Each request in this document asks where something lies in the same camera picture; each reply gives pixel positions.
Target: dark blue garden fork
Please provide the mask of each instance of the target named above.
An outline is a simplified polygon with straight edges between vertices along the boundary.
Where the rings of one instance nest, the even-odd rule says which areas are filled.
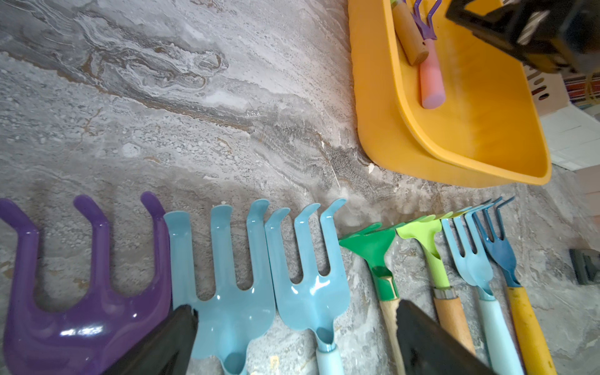
[[[517,258],[511,244],[508,242],[508,238],[506,238],[506,231],[504,230],[504,223],[500,214],[500,208],[514,199],[515,197],[512,197],[496,205],[496,218],[498,219],[500,229],[499,237],[488,211],[490,207],[483,209],[483,213],[491,232],[491,238],[477,215],[473,217],[475,218],[475,223],[479,229],[486,252],[502,268],[502,272],[504,273],[506,285],[508,286],[508,299],[511,303],[512,320],[515,324],[515,332],[517,333],[527,373],[556,375],[556,368],[554,367],[554,362],[552,361],[542,328],[535,317],[525,288],[518,282],[515,275]]]

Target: wooden tool handle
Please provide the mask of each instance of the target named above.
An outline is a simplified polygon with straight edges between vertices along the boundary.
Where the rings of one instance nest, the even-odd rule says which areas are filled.
[[[512,320],[528,374],[556,375],[542,328],[535,317],[527,292],[523,287],[509,287]]]
[[[434,298],[433,302],[436,305],[440,326],[475,355],[475,346],[473,345],[473,339],[471,338],[471,332],[467,324],[467,317],[464,315],[463,304],[460,302],[460,298]]]
[[[394,19],[394,29],[400,39],[400,44],[406,54],[406,59],[410,65],[419,65],[429,55],[429,49],[425,45],[423,36],[412,18],[408,5],[402,0],[398,0],[392,5],[392,18]]]
[[[392,344],[392,356],[395,362],[396,374],[406,375],[404,369],[404,361],[402,360],[402,354],[400,353],[400,344],[398,344],[398,325],[396,324],[396,310],[400,299],[393,299],[391,301],[379,301],[379,307],[383,313],[383,319],[385,326],[388,329],[389,342]]]

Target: blue garden fork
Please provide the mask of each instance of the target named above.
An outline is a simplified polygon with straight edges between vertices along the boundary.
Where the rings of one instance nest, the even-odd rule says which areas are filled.
[[[331,269],[326,276],[319,274],[308,224],[308,219],[320,204],[308,205],[296,217],[294,229],[304,275],[298,284],[290,280],[281,236],[281,222],[290,209],[278,209],[265,224],[277,310],[288,327],[296,331],[310,329],[314,332],[317,338],[317,365],[321,375],[344,374],[340,350],[334,342],[334,319],[348,309],[350,288],[333,217],[345,202],[345,199],[334,201],[320,217]]]
[[[491,203],[488,202],[472,208],[464,215],[453,219],[454,227],[464,250],[464,256],[460,254],[448,219],[442,220],[442,228],[458,273],[467,284],[477,287],[485,340],[492,369],[499,375],[523,375],[521,361],[504,320],[500,303],[494,297],[490,288],[490,281],[494,277],[494,274],[473,220],[474,215],[477,218],[476,213],[478,211],[492,207],[498,200]],[[476,252],[473,251],[469,237],[465,231],[461,219],[463,216],[475,244]]]
[[[246,220],[254,283],[241,290],[235,281],[231,242],[231,206],[211,210],[212,256],[217,290],[208,301],[196,294],[190,215],[166,214],[171,241],[173,308],[191,305],[198,311],[198,332],[192,349],[197,359],[216,356],[227,375],[247,374],[246,352],[251,340],[264,335],[275,319],[275,296],[269,271],[264,216],[269,201],[252,203]]]
[[[550,355],[548,344],[539,325],[535,313],[529,302],[529,296],[525,288],[517,281],[515,268],[517,267],[517,258],[512,250],[511,244],[506,238],[504,223],[500,208],[504,207],[515,197],[512,197],[496,206],[496,218],[500,229],[498,237],[492,223],[490,207],[484,208],[484,217],[491,232],[491,238],[484,229],[481,221],[475,215],[475,222],[483,238],[484,247],[492,259],[502,268],[504,278],[506,279],[508,300],[511,303],[512,320],[515,324],[515,332],[523,354],[523,362],[529,374],[556,375],[556,367]]]

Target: pink handle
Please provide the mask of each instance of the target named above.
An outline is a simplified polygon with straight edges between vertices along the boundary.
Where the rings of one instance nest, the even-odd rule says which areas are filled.
[[[446,91],[440,71],[440,61],[437,59],[433,39],[425,39],[429,48],[429,56],[420,65],[421,74],[421,105],[425,109],[438,108],[446,101]]]

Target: marble countertop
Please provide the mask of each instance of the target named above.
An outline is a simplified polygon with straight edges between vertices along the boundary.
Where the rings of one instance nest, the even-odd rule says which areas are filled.
[[[5,0],[0,2],[0,196],[42,228],[36,302],[73,306],[89,280],[91,230],[73,208],[92,196],[112,223],[112,283],[135,295],[153,271],[152,226],[139,202],[153,191],[167,211],[190,212],[196,284],[215,291],[209,210],[226,203],[236,278],[252,284],[245,215],[258,198],[268,214],[312,202],[348,203],[339,235],[515,195],[507,235],[559,374],[600,374],[600,287],[579,286],[569,248],[600,248],[574,173],[555,167],[543,187],[469,189],[381,169],[356,136],[347,4],[334,0]],[[284,222],[290,276],[300,280],[292,223]],[[323,241],[316,258],[328,267]],[[476,296],[436,237],[463,301],[478,357],[487,362]],[[16,234],[0,223],[0,331]],[[351,291],[335,323],[347,375],[392,373],[383,319],[365,262],[342,249]],[[386,261],[402,298],[435,317],[430,277],[415,241],[397,238]],[[510,322],[504,280],[491,287]],[[316,374],[314,335],[277,316],[252,342],[247,368]],[[188,374],[221,374],[215,358]],[[0,359],[0,373],[8,373]]]

